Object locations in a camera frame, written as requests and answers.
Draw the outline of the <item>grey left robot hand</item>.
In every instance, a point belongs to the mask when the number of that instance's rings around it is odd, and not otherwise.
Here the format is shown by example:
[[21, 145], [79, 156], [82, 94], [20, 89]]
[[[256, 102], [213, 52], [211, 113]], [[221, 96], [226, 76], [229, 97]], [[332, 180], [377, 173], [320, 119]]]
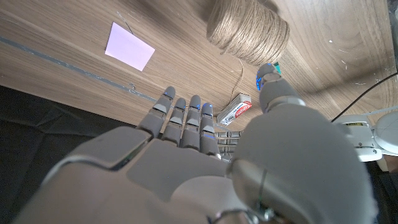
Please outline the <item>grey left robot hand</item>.
[[221, 159], [230, 162], [243, 131], [225, 131], [215, 134]]

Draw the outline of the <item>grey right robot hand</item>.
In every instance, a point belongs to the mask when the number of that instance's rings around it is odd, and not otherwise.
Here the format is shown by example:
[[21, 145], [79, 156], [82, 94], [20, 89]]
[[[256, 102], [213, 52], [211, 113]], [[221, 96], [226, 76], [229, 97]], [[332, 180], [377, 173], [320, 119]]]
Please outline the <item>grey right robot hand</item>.
[[79, 145], [16, 223], [372, 223], [377, 202], [349, 129], [309, 108], [273, 64], [262, 114], [221, 158], [213, 107], [168, 87], [136, 128]]

